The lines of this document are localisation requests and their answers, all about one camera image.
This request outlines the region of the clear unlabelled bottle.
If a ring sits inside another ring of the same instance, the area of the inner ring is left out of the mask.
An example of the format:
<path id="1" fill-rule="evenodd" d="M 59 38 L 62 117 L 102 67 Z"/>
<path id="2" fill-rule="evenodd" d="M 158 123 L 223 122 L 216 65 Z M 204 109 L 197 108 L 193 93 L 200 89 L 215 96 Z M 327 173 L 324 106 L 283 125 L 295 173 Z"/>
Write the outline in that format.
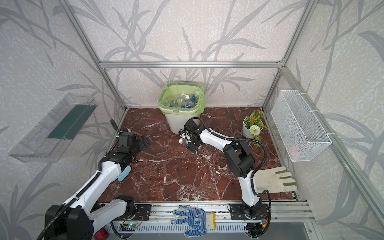
<path id="1" fill-rule="evenodd" d="M 189 95 L 181 94 L 180 96 L 166 100 L 164 105 L 171 108 L 181 108 L 183 104 L 189 99 L 190 99 Z"/>

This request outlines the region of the guava juice bottle red label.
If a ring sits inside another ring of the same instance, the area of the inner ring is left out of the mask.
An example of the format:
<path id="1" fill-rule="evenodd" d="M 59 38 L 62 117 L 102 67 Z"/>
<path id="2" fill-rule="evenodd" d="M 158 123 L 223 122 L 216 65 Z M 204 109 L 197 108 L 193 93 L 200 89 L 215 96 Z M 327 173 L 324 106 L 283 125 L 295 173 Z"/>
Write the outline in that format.
<path id="1" fill-rule="evenodd" d="M 179 143 L 180 143 L 181 145 L 183 145 L 183 146 L 186 146 L 186 145 L 189 143 L 189 141 L 186 140 L 185 138 L 180 138 L 180 139 L 179 139 Z"/>

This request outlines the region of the blue label bottle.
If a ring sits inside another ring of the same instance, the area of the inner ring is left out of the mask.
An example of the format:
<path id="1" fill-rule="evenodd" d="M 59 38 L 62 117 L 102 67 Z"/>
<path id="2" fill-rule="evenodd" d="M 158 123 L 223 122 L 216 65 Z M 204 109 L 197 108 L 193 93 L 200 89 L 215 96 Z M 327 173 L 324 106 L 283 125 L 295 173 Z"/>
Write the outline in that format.
<path id="1" fill-rule="evenodd" d="M 195 98 L 190 98 L 187 102 L 182 106 L 184 109 L 192 109 L 196 105 Z"/>

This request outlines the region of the clear bottle green cap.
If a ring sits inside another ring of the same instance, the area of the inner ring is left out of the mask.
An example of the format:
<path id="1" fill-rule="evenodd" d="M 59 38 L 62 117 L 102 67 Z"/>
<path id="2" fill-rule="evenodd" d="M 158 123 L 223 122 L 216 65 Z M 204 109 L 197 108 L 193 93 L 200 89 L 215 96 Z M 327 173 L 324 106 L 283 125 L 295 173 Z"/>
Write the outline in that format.
<path id="1" fill-rule="evenodd" d="M 200 92 L 195 91 L 195 93 L 193 94 L 193 98 L 194 98 L 195 102 L 197 103 L 199 98 L 200 98 Z"/>

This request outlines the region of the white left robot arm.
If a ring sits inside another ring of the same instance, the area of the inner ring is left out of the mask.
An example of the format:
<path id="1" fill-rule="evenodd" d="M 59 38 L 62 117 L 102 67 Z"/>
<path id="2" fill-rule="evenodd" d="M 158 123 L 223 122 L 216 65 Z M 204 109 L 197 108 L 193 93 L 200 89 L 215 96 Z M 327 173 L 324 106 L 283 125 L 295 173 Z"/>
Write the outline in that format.
<path id="1" fill-rule="evenodd" d="M 75 194 L 47 210 L 39 240 L 91 240 L 116 218 L 130 219 L 136 215 L 132 197 L 119 196 L 107 204 L 97 203 L 110 183 L 128 176 L 137 154 L 150 146 L 147 137 L 119 129 L 114 120 L 110 122 L 117 131 L 117 142 L 99 161 L 94 175 Z"/>

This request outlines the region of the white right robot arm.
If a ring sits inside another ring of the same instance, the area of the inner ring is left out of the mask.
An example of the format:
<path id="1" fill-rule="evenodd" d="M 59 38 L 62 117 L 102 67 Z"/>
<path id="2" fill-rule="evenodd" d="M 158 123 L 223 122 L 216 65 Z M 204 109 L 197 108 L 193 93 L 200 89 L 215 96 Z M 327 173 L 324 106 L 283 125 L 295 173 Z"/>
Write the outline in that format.
<path id="1" fill-rule="evenodd" d="M 240 183 L 242 190 L 242 203 L 247 218 L 253 220 L 259 215 L 271 218 L 272 201 L 269 199 L 267 212 L 262 213 L 263 202 L 261 197 L 267 195 L 271 197 L 268 190 L 257 192 L 255 176 L 268 158 L 266 147 L 257 140 L 250 138 L 232 138 L 219 134 L 213 129 L 207 127 L 204 121 L 199 117 L 193 117 L 184 124 L 179 130 L 180 144 L 186 146 L 188 150 L 195 153 L 203 144 L 210 145 L 223 152 L 227 165 L 233 175 Z M 263 149 L 263 160 L 258 166 L 255 166 L 257 158 L 247 142 L 254 142 Z"/>

